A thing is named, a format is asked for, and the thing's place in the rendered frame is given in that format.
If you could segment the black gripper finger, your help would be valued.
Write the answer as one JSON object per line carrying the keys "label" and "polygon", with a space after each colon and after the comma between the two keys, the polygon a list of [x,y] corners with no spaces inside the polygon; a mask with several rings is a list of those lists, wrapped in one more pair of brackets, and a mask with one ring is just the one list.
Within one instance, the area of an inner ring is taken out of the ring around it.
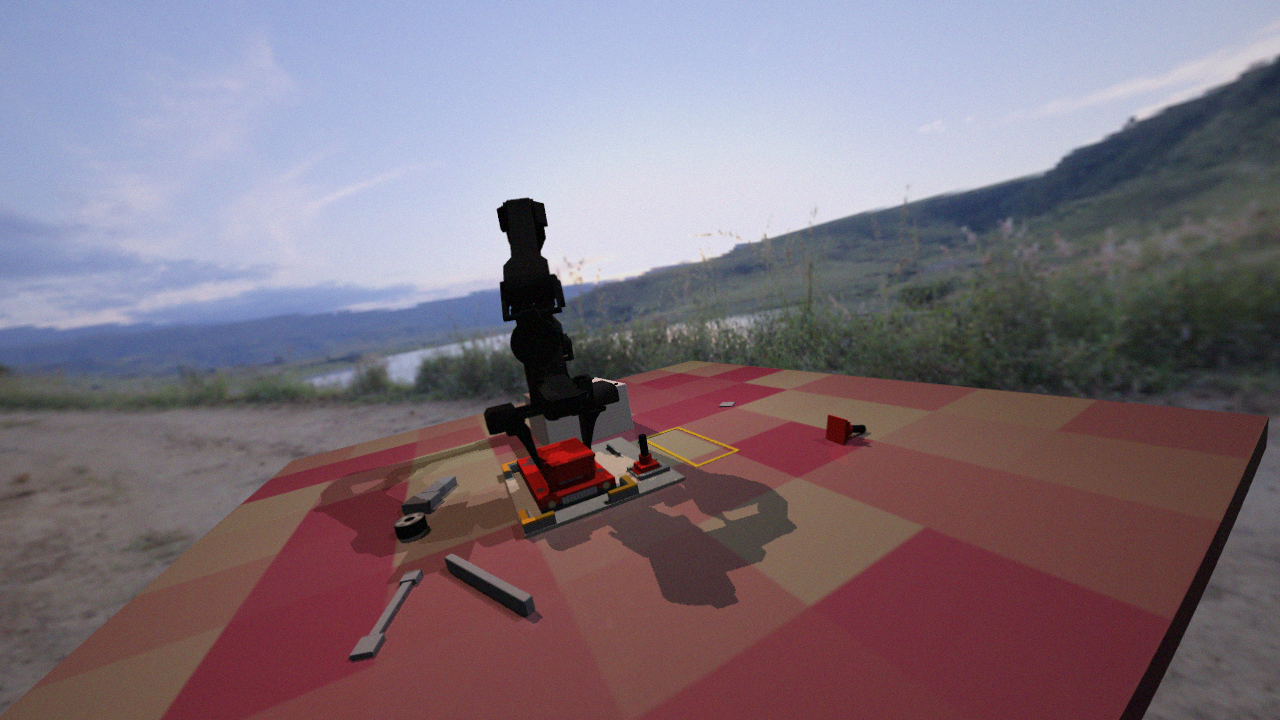
{"label": "black gripper finger", "polygon": [[[525,423],[525,425],[526,425],[526,423]],[[531,455],[531,457],[532,457],[534,462],[536,464],[538,469],[540,470],[541,469],[541,462],[540,462],[540,457],[538,455],[538,448],[536,448],[536,446],[534,443],[530,428],[526,425],[525,429],[521,429],[521,430],[509,430],[509,432],[506,430],[506,433],[507,433],[507,436],[517,436],[518,439],[522,441],[522,443],[525,445],[525,447],[529,450],[529,454]]]}
{"label": "black gripper finger", "polygon": [[581,407],[581,413],[579,414],[579,424],[582,437],[582,445],[585,445],[588,448],[591,448],[593,430],[595,427],[596,416],[599,416],[602,411],[605,411],[605,406],[594,407],[590,410]]}

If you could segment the black tyre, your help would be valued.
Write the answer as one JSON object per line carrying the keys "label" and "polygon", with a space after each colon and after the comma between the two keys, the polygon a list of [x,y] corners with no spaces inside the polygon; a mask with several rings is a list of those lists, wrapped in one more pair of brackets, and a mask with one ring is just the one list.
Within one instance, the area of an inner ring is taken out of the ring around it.
{"label": "black tyre", "polygon": [[424,512],[411,512],[404,518],[397,519],[394,527],[396,536],[399,539],[410,539],[422,533],[422,530],[428,530],[428,521]]}

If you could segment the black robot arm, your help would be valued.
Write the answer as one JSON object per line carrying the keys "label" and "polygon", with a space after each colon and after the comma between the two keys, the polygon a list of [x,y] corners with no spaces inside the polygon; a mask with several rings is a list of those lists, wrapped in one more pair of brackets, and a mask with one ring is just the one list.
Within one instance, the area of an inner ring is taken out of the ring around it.
{"label": "black robot arm", "polygon": [[[497,208],[497,214],[511,252],[503,265],[500,304],[503,320],[517,323],[509,341],[515,357],[529,366],[545,365],[562,354],[568,354],[564,363],[573,360],[571,340],[552,315],[562,313],[564,296],[561,281],[556,273],[550,274],[548,260],[541,256],[548,225],[544,202],[508,199]],[[532,370],[531,405],[539,406],[548,421],[576,416],[581,404],[593,400],[593,378],[588,374],[570,378],[563,366],[556,366],[556,374],[550,375]]]}

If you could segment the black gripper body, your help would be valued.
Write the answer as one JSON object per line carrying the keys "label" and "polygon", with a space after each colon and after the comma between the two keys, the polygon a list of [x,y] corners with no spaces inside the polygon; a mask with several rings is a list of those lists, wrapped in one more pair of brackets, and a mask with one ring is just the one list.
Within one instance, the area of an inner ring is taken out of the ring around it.
{"label": "black gripper body", "polygon": [[[553,357],[550,363],[547,363],[545,365],[541,366],[529,366],[524,364],[529,384],[531,380],[532,370],[541,369],[543,375],[550,375],[556,374],[556,366],[561,365],[566,366],[563,354]],[[602,407],[604,405],[614,404],[618,401],[620,401],[618,389],[613,383],[605,380],[596,380],[593,382],[593,400],[581,404],[581,407],[590,410],[594,407]],[[541,415],[543,413],[539,409],[539,406],[532,406],[531,404],[521,407],[515,407],[512,404],[503,404],[495,407],[486,407],[485,413],[483,414],[489,436],[494,436],[506,430],[509,432],[509,430],[525,429],[526,428],[525,419]]]}

